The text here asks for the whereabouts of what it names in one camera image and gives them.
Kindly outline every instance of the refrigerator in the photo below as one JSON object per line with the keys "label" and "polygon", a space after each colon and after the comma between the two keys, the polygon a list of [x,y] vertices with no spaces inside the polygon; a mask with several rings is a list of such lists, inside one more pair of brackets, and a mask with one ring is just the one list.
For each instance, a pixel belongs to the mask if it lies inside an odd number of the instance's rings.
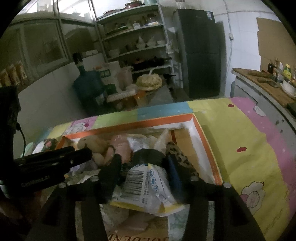
{"label": "refrigerator", "polygon": [[185,92],[193,99],[218,96],[221,58],[213,13],[178,9],[173,21]]}

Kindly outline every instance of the cardboard box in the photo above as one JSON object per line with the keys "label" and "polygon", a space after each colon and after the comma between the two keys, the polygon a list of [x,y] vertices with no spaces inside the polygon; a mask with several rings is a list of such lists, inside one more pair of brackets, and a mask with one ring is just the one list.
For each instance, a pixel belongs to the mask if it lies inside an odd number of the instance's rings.
{"label": "cardboard box", "polygon": [[[115,134],[144,134],[157,137],[164,129],[170,130],[170,140],[175,142],[188,157],[198,171],[200,178],[208,183],[222,185],[222,177],[217,166],[211,147],[204,132],[193,114],[155,118],[116,126],[104,127],[75,134],[62,138],[57,148],[68,146],[67,138],[78,141],[89,135],[99,135],[102,139],[110,140]],[[136,236],[112,234],[110,241],[143,241],[143,240],[168,240],[168,226],[166,217],[157,217],[149,222],[148,229]]]}

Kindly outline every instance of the wire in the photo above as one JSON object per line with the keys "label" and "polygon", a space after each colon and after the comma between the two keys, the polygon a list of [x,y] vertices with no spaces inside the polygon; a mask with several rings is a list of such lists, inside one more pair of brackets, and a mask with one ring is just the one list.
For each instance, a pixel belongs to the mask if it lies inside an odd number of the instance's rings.
{"label": "wire", "polygon": [[[229,26],[229,33],[232,34],[232,30],[231,30],[231,24],[230,24],[230,17],[229,17],[229,9],[226,3],[226,0],[223,0],[224,4],[225,4],[225,8],[226,8],[226,12],[227,12],[227,18],[228,18],[228,26]],[[229,67],[230,67],[230,61],[231,61],[231,57],[232,57],[232,40],[230,40],[230,55],[229,55],[229,59],[228,59],[228,63],[226,65],[226,71],[225,71],[225,77],[223,78],[224,81],[226,81],[227,75],[228,75],[228,71],[229,71]]]}
{"label": "wire", "polygon": [[25,155],[25,151],[26,151],[26,139],[25,139],[25,135],[20,127],[20,124],[17,122],[16,126],[15,126],[16,130],[18,130],[21,134],[22,134],[22,138],[24,140],[24,151],[22,152],[22,157],[24,157]]}

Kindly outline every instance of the pot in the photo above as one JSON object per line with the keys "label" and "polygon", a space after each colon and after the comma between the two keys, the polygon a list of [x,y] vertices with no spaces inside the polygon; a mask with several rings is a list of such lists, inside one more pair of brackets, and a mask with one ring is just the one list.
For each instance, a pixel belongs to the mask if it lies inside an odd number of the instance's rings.
{"label": "pot", "polygon": [[149,67],[157,67],[162,66],[165,63],[165,60],[170,60],[172,58],[157,58],[154,56],[154,58],[148,60]]}
{"label": "pot", "polygon": [[148,64],[147,61],[144,59],[136,59],[135,62],[133,62],[132,64],[133,66],[133,70],[134,71],[138,71],[138,70],[142,70],[142,69],[147,69],[148,68]]}
{"label": "pot", "polygon": [[132,7],[138,7],[138,6],[141,6],[141,5],[142,5],[142,2],[141,1],[129,2],[129,3],[126,3],[125,4],[125,8],[124,9],[129,9],[129,8],[132,8]]}

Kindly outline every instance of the countertop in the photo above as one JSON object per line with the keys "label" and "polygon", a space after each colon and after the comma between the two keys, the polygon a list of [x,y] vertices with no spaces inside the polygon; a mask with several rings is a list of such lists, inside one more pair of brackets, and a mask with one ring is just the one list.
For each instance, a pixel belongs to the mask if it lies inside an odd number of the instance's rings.
{"label": "countertop", "polygon": [[270,86],[267,83],[259,83],[258,77],[249,75],[250,69],[239,69],[233,68],[232,73],[238,76],[236,73],[242,75],[243,77],[247,78],[248,80],[252,81],[263,90],[265,90],[270,96],[272,96],[282,107],[286,108],[289,103],[295,102],[295,100],[291,99],[281,88],[275,88]]}
{"label": "countertop", "polygon": [[281,88],[274,88],[267,83],[259,83],[256,76],[248,75],[249,69],[233,68],[231,72],[247,83],[263,96],[265,96],[289,121],[290,126],[296,131],[296,118],[287,109],[288,103],[295,102],[283,92]]}

